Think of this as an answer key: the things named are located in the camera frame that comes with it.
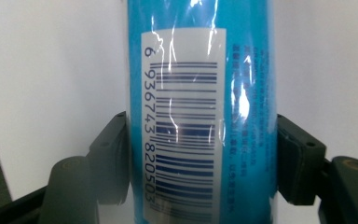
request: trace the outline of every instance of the blue cylindrical container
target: blue cylindrical container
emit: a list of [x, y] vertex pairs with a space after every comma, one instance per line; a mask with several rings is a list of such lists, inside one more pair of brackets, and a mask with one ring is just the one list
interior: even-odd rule
[[272, 223], [269, 0], [128, 0], [135, 223]]

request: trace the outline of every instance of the white wall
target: white wall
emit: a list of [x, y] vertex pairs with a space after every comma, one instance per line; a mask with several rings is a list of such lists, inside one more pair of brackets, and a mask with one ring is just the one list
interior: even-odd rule
[[[0, 162], [14, 199], [125, 109], [119, 0], [0, 2]], [[278, 111], [358, 158], [358, 1], [274, 1]], [[318, 223], [279, 203], [279, 223]]]
[[0, 1], [0, 162], [17, 199], [125, 110], [119, 1]]

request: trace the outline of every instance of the barcode label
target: barcode label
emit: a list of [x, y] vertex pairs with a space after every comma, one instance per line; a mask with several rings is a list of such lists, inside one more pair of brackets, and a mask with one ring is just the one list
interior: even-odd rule
[[144, 33], [142, 53], [145, 219], [218, 223], [226, 30]]

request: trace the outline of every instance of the plastic wrap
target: plastic wrap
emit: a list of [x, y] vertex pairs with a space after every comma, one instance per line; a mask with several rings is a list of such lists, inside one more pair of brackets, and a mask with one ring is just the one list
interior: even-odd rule
[[135, 223], [272, 223], [269, 1], [129, 0]]

